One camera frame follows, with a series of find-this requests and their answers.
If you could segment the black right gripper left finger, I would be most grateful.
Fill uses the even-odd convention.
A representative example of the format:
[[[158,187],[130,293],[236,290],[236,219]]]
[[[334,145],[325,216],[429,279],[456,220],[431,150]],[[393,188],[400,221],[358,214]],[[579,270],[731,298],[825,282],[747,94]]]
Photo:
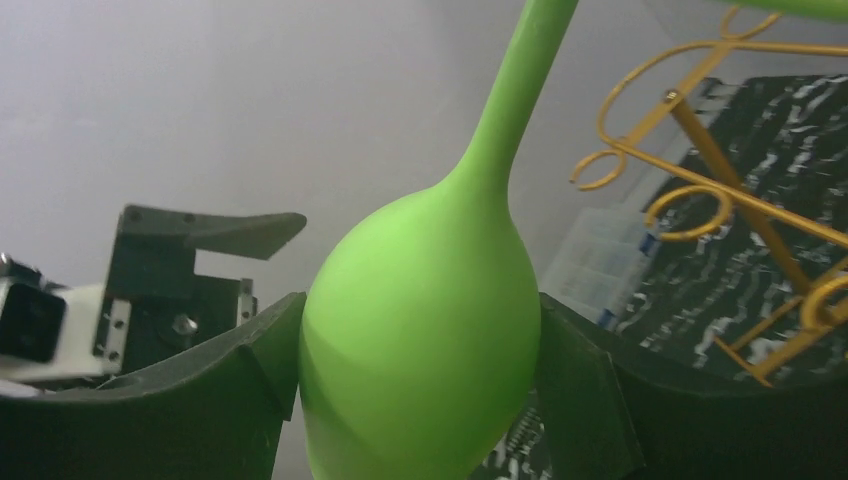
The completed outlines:
[[[1,401],[5,479],[268,479],[306,296],[97,389]]]

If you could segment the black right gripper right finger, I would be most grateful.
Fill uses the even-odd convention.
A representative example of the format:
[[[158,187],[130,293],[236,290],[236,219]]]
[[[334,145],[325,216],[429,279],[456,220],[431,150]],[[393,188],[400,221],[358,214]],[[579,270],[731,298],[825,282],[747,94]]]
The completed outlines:
[[[542,295],[535,388],[558,479],[843,479],[847,375],[768,388],[654,353]]]

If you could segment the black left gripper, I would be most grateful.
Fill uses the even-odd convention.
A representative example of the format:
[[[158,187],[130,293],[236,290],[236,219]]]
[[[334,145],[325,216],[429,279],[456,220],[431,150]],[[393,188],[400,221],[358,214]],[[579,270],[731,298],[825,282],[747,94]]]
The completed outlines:
[[[252,280],[197,273],[198,252],[269,260],[306,224],[296,212],[222,216],[126,205],[93,354],[126,374],[251,320],[258,313]]]

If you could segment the green plastic wine glass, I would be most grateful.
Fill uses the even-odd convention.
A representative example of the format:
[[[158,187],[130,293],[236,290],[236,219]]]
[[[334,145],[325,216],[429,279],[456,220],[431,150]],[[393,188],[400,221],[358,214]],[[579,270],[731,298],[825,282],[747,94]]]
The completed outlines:
[[[458,165],[354,227],[300,339],[317,479],[466,479],[535,388],[540,295],[510,216],[512,162],[574,15],[525,4]]]

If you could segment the gold rectangular rack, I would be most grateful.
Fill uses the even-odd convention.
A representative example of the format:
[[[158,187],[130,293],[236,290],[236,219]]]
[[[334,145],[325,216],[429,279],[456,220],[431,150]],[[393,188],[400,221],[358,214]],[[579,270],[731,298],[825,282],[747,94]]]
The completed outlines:
[[[721,19],[717,39],[689,42],[667,50],[635,67],[620,80],[604,99],[596,120],[596,131],[605,144],[605,149],[580,160],[574,167],[569,180],[572,184],[576,184],[589,165],[608,156],[617,158],[617,166],[601,179],[580,185],[580,190],[591,191],[605,187],[621,176],[630,157],[685,180],[685,186],[660,196],[648,205],[644,215],[646,226],[652,226],[657,215],[679,198],[706,194],[716,199],[718,208],[710,220],[689,230],[665,232],[660,237],[665,242],[685,242],[712,233],[735,213],[741,214],[748,221],[769,248],[771,257],[784,271],[792,285],[794,295],[733,343],[727,343],[720,338],[715,339],[714,343],[760,385],[768,387],[771,384],[769,378],[775,371],[806,353],[818,341],[847,323],[846,300],[838,302],[831,300],[833,295],[847,287],[847,262],[841,260],[818,278],[810,279],[792,258],[788,247],[774,229],[773,221],[779,221],[841,248],[847,246],[847,236],[832,227],[778,207],[744,190],[737,172],[728,163],[713,135],[697,118],[686,96],[698,82],[736,51],[799,56],[846,56],[847,48],[844,45],[763,42],[757,37],[785,15],[844,23],[847,20],[847,4],[844,1],[753,1],[750,4],[751,7],[767,11],[767,16],[746,31],[732,31],[732,22],[747,5],[745,1],[737,1],[728,8]],[[611,136],[606,129],[606,120],[614,102],[625,89],[661,62],[692,50],[705,51],[705,58],[680,82],[669,89],[663,101],[645,114],[630,133],[618,138]],[[699,151],[706,165],[713,170],[713,177],[708,178],[674,165],[640,148],[641,140],[667,116],[675,120],[685,136]],[[740,349],[749,345],[791,311],[797,311],[799,315],[799,331],[794,337],[757,363],[751,363],[740,355]]]

